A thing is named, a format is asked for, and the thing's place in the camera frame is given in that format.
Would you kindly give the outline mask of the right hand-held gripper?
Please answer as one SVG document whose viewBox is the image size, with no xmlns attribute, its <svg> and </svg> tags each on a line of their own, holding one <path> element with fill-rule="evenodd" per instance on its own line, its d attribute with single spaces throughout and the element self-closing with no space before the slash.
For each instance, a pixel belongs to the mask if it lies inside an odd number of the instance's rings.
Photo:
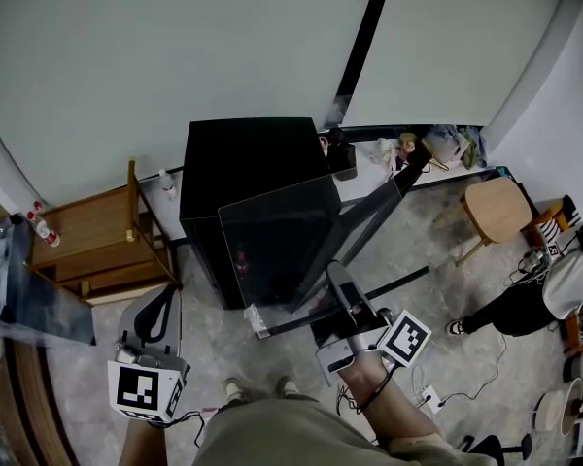
<svg viewBox="0 0 583 466">
<path fill-rule="evenodd" d="M 336 260 L 326 266 L 330 289 L 343 310 L 314 323 L 317 360 L 327 376 L 351 366 L 363 352 L 376 352 L 397 367 L 416 360 L 431 331 L 408 311 L 374 309 L 346 268 Z"/>
</svg>

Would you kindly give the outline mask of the person's left forearm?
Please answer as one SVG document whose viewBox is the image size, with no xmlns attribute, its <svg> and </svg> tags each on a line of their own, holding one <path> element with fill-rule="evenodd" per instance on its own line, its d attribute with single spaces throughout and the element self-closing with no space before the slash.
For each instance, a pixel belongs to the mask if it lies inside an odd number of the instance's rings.
<svg viewBox="0 0 583 466">
<path fill-rule="evenodd" d="M 168 466 L 165 430 L 144 420 L 130 420 L 119 466 Z"/>
</svg>

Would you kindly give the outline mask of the person's left shoe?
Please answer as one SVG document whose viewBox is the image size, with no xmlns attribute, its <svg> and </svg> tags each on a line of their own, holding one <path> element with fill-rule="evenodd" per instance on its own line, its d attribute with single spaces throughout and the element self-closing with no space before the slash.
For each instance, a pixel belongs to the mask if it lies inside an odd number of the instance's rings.
<svg viewBox="0 0 583 466">
<path fill-rule="evenodd" d="M 225 392 L 225 397 L 226 400 L 228 402 L 234 401 L 234 400 L 245 400 L 247 395 L 246 395 L 246 390 L 243 386 L 243 384 L 236 378 L 227 378 L 224 383 L 224 392 Z"/>
</svg>

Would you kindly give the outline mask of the white drawer cabinet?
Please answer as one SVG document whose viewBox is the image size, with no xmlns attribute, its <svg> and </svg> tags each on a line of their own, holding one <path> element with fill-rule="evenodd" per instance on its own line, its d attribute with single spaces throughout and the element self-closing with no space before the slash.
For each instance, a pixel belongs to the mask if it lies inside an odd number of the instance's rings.
<svg viewBox="0 0 583 466">
<path fill-rule="evenodd" d="M 187 234 L 180 223 L 180 202 L 183 171 L 168 173 L 172 188 L 166 190 L 164 180 L 154 176 L 140 181 L 142 190 L 150 203 L 154 214 L 170 241 L 183 240 Z"/>
</svg>

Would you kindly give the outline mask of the black bag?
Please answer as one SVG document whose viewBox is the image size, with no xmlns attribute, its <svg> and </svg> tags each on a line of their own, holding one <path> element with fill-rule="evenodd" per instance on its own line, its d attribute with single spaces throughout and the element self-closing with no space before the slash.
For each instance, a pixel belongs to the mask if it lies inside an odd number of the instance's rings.
<svg viewBox="0 0 583 466">
<path fill-rule="evenodd" d="M 358 175 L 356 147 L 345 139 L 344 132 L 336 127 L 327 134 L 327 164 L 334 177 L 342 182 L 354 179 Z"/>
</svg>

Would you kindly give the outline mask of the round wooden table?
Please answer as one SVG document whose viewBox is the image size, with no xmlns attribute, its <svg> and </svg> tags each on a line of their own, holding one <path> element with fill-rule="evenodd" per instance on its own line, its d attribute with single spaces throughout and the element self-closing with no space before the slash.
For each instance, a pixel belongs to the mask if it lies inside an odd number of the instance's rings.
<svg viewBox="0 0 583 466">
<path fill-rule="evenodd" d="M 57 408 L 46 349 L 6 339 L 5 356 L 23 431 L 39 466 L 79 466 Z"/>
</svg>

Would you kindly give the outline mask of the white-capped plastic water bottle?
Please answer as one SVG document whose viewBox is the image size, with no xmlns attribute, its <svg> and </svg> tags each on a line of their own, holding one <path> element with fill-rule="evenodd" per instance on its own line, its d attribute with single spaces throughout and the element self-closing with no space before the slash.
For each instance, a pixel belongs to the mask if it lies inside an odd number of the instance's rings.
<svg viewBox="0 0 583 466">
<path fill-rule="evenodd" d="M 177 197 L 177 189 L 174 181 L 169 173 L 164 169 L 158 171 L 159 183 L 164 194 L 169 200 L 174 200 Z"/>
</svg>

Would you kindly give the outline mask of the round wooden stool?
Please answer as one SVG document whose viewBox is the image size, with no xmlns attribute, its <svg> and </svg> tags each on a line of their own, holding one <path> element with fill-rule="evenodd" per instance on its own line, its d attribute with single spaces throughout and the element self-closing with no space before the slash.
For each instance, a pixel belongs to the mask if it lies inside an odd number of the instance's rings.
<svg viewBox="0 0 583 466">
<path fill-rule="evenodd" d="M 441 212 L 435 223 L 464 212 L 478 242 L 455 265 L 461 268 L 480 249 L 514 239 L 532 221 L 532 211 L 520 187 L 508 177 L 469 185 L 458 203 Z"/>
</svg>

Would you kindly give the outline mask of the green cloth bag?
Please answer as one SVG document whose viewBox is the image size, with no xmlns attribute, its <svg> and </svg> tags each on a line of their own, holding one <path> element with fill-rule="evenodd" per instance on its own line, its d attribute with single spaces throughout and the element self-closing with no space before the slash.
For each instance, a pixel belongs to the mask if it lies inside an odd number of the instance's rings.
<svg viewBox="0 0 583 466">
<path fill-rule="evenodd" d="M 468 142 L 468 145 L 463 152 L 461 162 L 467 170 L 481 165 L 484 166 L 482 156 L 482 142 L 479 130 L 474 126 L 466 126 L 459 129 L 460 134 Z"/>
</svg>

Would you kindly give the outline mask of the black office chair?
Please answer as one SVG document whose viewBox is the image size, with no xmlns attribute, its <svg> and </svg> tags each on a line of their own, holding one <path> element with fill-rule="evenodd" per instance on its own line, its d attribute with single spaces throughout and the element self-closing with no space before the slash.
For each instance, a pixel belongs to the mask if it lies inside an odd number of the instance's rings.
<svg viewBox="0 0 583 466">
<path fill-rule="evenodd" d="M 475 438 L 466 435 L 458 445 L 458 450 L 466 453 L 482 454 L 491 457 L 497 466 L 505 466 L 504 457 L 508 454 L 520 454 L 523 460 L 527 460 L 532 454 L 532 435 L 526 434 L 518 446 L 504 446 L 498 436 L 489 435 L 476 443 Z"/>
</svg>

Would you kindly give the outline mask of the striped cushion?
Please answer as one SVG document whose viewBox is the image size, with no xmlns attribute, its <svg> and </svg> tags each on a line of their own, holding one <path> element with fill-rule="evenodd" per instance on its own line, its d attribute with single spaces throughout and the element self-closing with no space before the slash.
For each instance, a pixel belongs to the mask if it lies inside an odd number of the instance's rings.
<svg viewBox="0 0 583 466">
<path fill-rule="evenodd" d="M 554 202 L 545 212 L 545 219 L 538 224 L 538 232 L 552 258 L 561 255 L 560 235 L 581 221 L 581 215 L 569 195 Z"/>
</svg>

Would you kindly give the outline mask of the orange sofa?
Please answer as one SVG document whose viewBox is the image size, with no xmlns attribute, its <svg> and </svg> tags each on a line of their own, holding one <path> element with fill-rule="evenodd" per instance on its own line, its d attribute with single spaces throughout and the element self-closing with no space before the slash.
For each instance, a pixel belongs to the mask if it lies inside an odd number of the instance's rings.
<svg viewBox="0 0 583 466">
<path fill-rule="evenodd" d="M 546 211 L 523 229 L 532 246 L 545 246 L 538 224 L 545 219 Z M 581 226 L 582 217 L 578 224 L 560 235 L 561 255 L 543 272 L 541 280 L 544 304 L 561 325 L 568 347 L 574 351 L 583 350 L 583 253 L 576 238 L 576 231 Z"/>
</svg>

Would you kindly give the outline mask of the white round stool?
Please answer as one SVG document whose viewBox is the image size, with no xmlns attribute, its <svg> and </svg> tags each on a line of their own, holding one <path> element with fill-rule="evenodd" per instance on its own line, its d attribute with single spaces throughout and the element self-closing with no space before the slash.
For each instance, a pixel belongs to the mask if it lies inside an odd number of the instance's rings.
<svg viewBox="0 0 583 466">
<path fill-rule="evenodd" d="M 539 433 L 569 433 L 572 420 L 570 391 L 556 389 L 546 392 L 533 412 L 533 429 Z"/>
</svg>

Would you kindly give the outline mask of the narrow white roller blind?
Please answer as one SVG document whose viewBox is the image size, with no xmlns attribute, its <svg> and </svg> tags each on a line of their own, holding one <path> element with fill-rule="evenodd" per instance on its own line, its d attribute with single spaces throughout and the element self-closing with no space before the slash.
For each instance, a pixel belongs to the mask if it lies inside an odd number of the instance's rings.
<svg viewBox="0 0 583 466">
<path fill-rule="evenodd" d="M 559 0 L 386 0 L 343 123 L 485 126 Z"/>
</svg>

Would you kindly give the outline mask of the black window post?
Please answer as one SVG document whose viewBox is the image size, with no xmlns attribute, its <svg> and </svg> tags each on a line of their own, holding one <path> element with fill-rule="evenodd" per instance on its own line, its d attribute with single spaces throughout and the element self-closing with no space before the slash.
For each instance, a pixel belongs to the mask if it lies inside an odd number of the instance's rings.
<svg viewBox="0 0 583 466">
<path fill-rule="evenodd" d="M 368 0 L 341 81 L 322 130 L 339 127 L 359 83 L 386 0 Z"/>
</svg>

